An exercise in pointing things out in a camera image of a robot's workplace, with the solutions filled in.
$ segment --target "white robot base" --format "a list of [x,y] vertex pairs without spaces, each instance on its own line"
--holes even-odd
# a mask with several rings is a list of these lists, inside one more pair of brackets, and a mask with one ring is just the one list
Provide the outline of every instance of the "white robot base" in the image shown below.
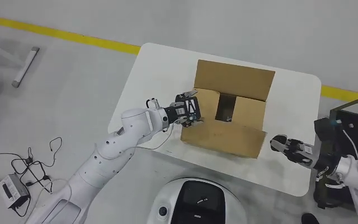
[[167,183],[154,200],[147,224],[246,224],[246,212],[228,189],[209,180]]

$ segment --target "cable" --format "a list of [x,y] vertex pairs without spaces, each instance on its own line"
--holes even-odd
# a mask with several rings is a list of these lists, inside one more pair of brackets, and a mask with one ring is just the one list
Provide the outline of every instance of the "cable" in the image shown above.
[[58,147],[58,149],[55,151],[55,153],[54,153],[54,159],[53,159],[53,162],[52,162],[52,164],[49,166],[49,165],[46,165],[46,164],[44,164],[43,162],[41,162],[44,166],[47,166],[47,167],[53,167],[54,166],[54,164],[55,164],[55,160],[56,160],[56,158],[55,158],[55,156],[56,156],[56,153],[60,150],[60,148],[61,148],[61,146],[62,146],[62,138],[61,137],[57,137],[57,138],[54,138],[54,139],[52,139],[51,141],[50,141],[50,150],[51,150],[51,152],[53,152],[53,149],[52,149],[52,146],[51,146],[51,143],[53,142],[53,141],[56,141],[57,139],[59,139],[60,140],[60,146]]
[[15,211],[15,213],[16,213],[18,216],[20,216],[20,217],[25,217],[25,216],[26,216],[27,210],[29,210],[29,206],[30,206],[30,203],[31,203],[31,194],[30,194],[30,191],[29,191],[29,189],[27,188],[27,186],[23,184],[23,182],[22,182],[22,180],[21,180],[23,176],[24,176],[24,174],[22,174],[22,175],[20,176],[20,183],[25,187],[25,189],[27,190],[27,193],[29,194],[29,203],[27,204],[25,213],[24,213],[23,215],[20,215],[20,214],[17,212],[16,208],[12,208],[12,209]]
[[[61,146],[62,146],[62,138],[61,138],[61,137],[56,137],[56,138],[52,139],[52,140],[49,142],[50,150],[53,151],[52,146],[51,146],[51,143],[52,143],[53,141],[57,140],[57,139],[60,139],[60,146],[59,146],[59,147],[57,148],[57,150],[55,151],[54,156],[53,156],[53,163],[52,163],[50,166],[48,166],[48,165],[46,165],[46,164],[44,164],[43,162],[40,162],[40,161],[34,161],[34,155],[32,154],[32,149],[31,149],[31,147],[29,147],[29,148],[27,149],[28,158],[26,158],[26,159],[25,159],[25,158],[22,158],[20,155],[18,155],[18,154],[16,154],[16,153],[10,153],[10,152],[2,152],[2,153],[0,153],[0,155],[12,155],[12,156],[17,156],[17,157],[18,157],[18,158],[16,158],[16,159],[14,159],[14,160],[11,161],[11,166],[12,166],[12,168],[14,169],[14,171],[15,171],[16,174],[21,175],[21,177],[20,177],[20,183],[25,187],[27,193],[29,194],[29,203],[27,204],[25,213],[24,213],[23,215],[20,215],[20,214],[18,213],[18,211],[16,210],[15,207],[13,208],[13,210],[15,211],[15,213],[16,213],[19,217],[25,217],[25,216],[26,216],[26,213],[27,213],[27,211],[28,211],[28,209],[29,209],[29,205],[30,205],[30,203],[31,203],[31,194],[30,194],[29,189],[27,188],[28,186],[32,186],[32,185],[34,185],[34,184],[36,184],[36,183],[39,183],[39,184],[42,186],[42,188],[45,189],[48,193],[51,193],[51,192],[52,192],[53,181],[52,181],[51,178],[49,178],[49,176],[46,174],[43,165],[44,165],[44,166],[47,166],[47,167],[52,167],[52,166],[54,166],[55,160],[56,160],[56,159],[55,159],[55,155],[56,155],[56,153],[60,150],[60,148],[61,148]],[[23,162],[23,164],[26,166],[26,168],[25,168],[24,171],[22,171],[22,172],[19,172],[19,171],[15,168],[15,166],[14,166],[14,162],[15,162],[15,161],[18,161],[18,160],[21,160],[21,161]],[[37,178],[37,176],[34,174],[34,172],[32,172],[32,170],[30,169],[30,166],[32,166],[32,165],[40,165],[40,167],[41,167],[41,169],[42,169],[42,171],[43,171],[43,173],[44,173],[44,176],[43,176],[42,179],[39,180],[39,179]],[[24,184],[24,183],[22,182],[22,177],[26,174],[27,171],[29,171],[29,172],[33,175],[33,177],[36,179],[35,182],[32,183],[32,182],[29,181],[29,182],[27,182],[26,184]],[[44,186],[44,185],[41,183],[42,180],[50,180],[50,182]],[[50,190],[48,190],[48,189],[46,188],[46,186],[48,186],[49,184],[51,184]]]
[[[125,150],[123,150],[123,152],[125,152],[126,150],[128,150],[128,149],[130,149],[130,148],[142,148],[142,149],[144,149],[144,150],[156,150],[156,149],[160,148],[160,146],[162,146],[162,145],[169,139],[169,137],[172,135],[172,132],[173,132],[173,129],[174,129],[174,124],[176,124],[176,122],[177,122],[178,120],[179,120],[179,119],[177,119],[177,120],[175,120],[175,121],[173,122],[172,128],[171,128],[171,130],[170,130],[170,133],[169,133],[168,137],[167,137],[167,138],[164,140],[164,142],[162,142],[159,146],[157,146],[157,147],[155,147],[155,148],[146,148],[146,147],[142,147],[142,146],[136,145],[136,146],[132,146],[132,147],[126,148]],[[99,152],[98,148],[96,148],[96,151],[97,151],[97,153],[98,153],[102,158],[104,158],[105,160],[115,160],[116,158],[118,158],[118,157],[121,156],[121,154],[119,154],[119,155],[116,156],[116,157],[108,158],[108,157],[106,157],[106,156],[101,155],[101,153]]]
[[39,194],[39,196],[37,196],[37,199],[36,199],[36,201],[35,201],[35,205],[33,206],[33,208],[32,208],[32,210],[31,210],[30,214],[29,214],[29,215],[27,216],[27,218],[25,219],[25,222],[24,222],[24,223],[26,223],[26,222],[29,220],[29,218],[31,217],[32,213],[34,212],[34,210],[35,210],[35,208],[36,208],[36,206],[37,206],[37,203],[39,202],[41,193],[44,191],[44,189],[46,189],[46,187],[47,187],[49,184],[52,184],[53,182],[58,181],[58,180],[62,180],[62,181],[64,181],[64,182],[66,182],[66,185],[68,186],[69,191],[70,191],[70,192],[69,192],[69,197],[68,197],[67,201],[65,202],[65,204],[63,205],[63,207],[62,207],[50,220],[48,220],[48,222],[50,223],[50,222],[66,207],[66,205],[68,204],[68,202],[71,200],[71,197],[72,197],[72,187],[71,187],[71,185],[68,183],[68,180],[65,180],[65,179],[55,179],[55,180],[52,180],[51,182],[45,184],[45,186],[43,186],[43,188],[41,189],[40,194]]
[[347,134],[347,132],[345,130],[343,130],[343,133],[347,136],[348,140],[352,143],[354,151],[356,151],[356,156],[358,159],[358,151],[357,151],[356,145],[354,144],[353,140],[349,137],[349,135]]

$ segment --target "power adapter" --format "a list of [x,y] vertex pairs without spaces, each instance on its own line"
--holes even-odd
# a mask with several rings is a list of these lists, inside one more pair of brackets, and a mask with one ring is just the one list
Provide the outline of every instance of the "power adapter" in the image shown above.
[[7,208],[19,208],[30,198],[16,174],[7,175],[0,181],[0,186],[1,195]]

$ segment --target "shoe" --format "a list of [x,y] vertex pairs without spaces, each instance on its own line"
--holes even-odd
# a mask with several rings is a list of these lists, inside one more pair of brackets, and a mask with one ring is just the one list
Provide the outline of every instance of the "shoe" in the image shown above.
[[301,217],[302,224],[319,224],[318,220],[311,213],[304,213]]

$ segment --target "white table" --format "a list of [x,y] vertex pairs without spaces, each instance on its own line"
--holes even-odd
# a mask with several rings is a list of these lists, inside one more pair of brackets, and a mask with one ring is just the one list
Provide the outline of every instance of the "white table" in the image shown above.
[[[189,146],[180,141],[181,125],[175,126],[170,139],[156,151],[297,197],[306,194],[310,170],[290,162],[282,153],[271,151],[269,141],[277,134],[286,134],[290,138],[314,144],[313,122],[318,114],[321,82],[311,74],[157,44],[144,44],[119,99],[108,132],[121,127],[120,117],[123,111],[144,108],[145,101],[152,97],[166,107],[174,101],[177,94],[192,90],[198,59],[276,72],[267,99],[263,122],[263,130],[267,132],[267,136],[261,153],[257,159],[239,158]],[[158,133],[144,146],[155,147],[167,135],[168,132]]]

